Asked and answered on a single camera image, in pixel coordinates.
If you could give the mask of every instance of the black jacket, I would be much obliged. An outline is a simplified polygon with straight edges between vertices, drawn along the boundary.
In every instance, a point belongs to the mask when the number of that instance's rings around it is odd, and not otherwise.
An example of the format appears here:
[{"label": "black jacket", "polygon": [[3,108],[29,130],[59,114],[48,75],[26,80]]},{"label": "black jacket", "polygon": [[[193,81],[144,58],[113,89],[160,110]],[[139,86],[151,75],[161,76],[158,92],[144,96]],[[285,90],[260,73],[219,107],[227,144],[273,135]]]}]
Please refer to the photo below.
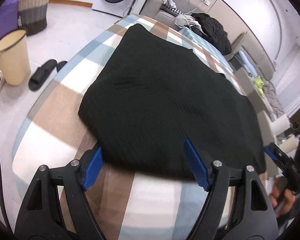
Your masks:
[{"label": "black jacket", "polygon": [[191,16],[199,22],[203,32],[206,34],[200,35],[202,38],[215,46],[222,55],[231,53],[231,44],[228,39],[228,33],[225,32],[220,22],[206,13],[193,13]]}]

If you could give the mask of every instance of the blue gripper pad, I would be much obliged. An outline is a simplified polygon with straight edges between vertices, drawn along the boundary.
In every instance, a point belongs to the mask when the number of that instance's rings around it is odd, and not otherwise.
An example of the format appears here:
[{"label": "blue gripper pad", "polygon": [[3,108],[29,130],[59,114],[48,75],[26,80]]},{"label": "blue gripper pad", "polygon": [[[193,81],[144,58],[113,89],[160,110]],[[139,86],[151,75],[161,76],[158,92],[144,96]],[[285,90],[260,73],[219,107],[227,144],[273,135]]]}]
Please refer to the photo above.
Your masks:
[{"label": "blue gripper pad", "polygon": [[278,160],[278,158],[272,153],[272,151],[269,150],[269,147],[268,147],[268,146],[265,147],[265,152],[266,152],[266,154],[269,155],[269,157],[270,157],[273,161],[277,161],[277,160]]},{"label": "blue gripper pad", "polygon": [[207,168],[203,165],[200,157],[198,156],[196,150],[194,149],[188,138],[186,139],[183,148],[195,180],[200,187],[203,187],[204,190],[207,191],[210,187],[210,184],[208,182]]},{"label": "blue gripper pad", "polygon": [[91,187],[95,183],[101,168],[102,150],[101,147],[99,147],[96,154],[93,156],[91,162],[89,163],[84,175],[84,182],[82,183],[82,187],[85,191],[87,191],[89,187]]}]

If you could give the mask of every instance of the wooden baseboard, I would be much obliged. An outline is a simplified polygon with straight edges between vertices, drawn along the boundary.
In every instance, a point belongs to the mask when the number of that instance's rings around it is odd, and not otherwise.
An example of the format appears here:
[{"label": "wooden baseboard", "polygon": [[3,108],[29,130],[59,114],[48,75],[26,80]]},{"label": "wooden baseboard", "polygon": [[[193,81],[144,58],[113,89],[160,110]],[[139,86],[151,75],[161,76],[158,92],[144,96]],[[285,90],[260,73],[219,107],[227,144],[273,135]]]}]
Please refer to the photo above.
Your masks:
[{"label": "wooden baseboard", "polygon": [[71,0],[49,0],[49,3],[61,3],[61,4],[69,4],[69,5],[76,5],[76,6],[84,6],[89,8],[92,7],[92,3],[71,1]]}]

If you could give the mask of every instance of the curtain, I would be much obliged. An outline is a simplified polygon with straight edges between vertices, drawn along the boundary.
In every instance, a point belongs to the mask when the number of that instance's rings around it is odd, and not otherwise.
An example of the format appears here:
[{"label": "curtain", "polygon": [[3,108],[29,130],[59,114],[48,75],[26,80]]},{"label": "curtain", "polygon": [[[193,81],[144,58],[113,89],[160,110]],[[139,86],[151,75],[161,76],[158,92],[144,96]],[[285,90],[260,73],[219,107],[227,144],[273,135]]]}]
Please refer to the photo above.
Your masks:
[{"label": "curtain", "polygon": [[277,98],[288,117],[300,109],[300,47],[296,44],[274,73]]}]

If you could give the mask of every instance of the metal screw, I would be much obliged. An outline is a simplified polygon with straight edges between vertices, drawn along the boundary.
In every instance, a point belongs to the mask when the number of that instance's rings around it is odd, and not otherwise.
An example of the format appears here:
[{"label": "metal screw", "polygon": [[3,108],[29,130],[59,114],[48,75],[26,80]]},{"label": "metal screw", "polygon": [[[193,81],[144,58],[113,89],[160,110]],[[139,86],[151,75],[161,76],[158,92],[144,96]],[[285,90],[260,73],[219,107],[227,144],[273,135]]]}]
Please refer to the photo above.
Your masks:
[{"label": "metal screw", "polygon": [[39,167],[39,171],[45,171],[46,168],[47,168],[47,165],[41,165],[41,166]]},{"label": "metal screw", "polygon": [[78,166],[79,165],[79,161],[78,160],[73,160],[70,162],[71,166]]},{"label": "metal screw", "polygon": [[213,165],[215,165],[216,167],[221,167],[222,166],[222,162],[216,160],[216,161],[213,162]]},{"label": "metal screw", "polygon": [[254,171],[254,167],[251,165],[247,166],[247,171],[253,172]]}]

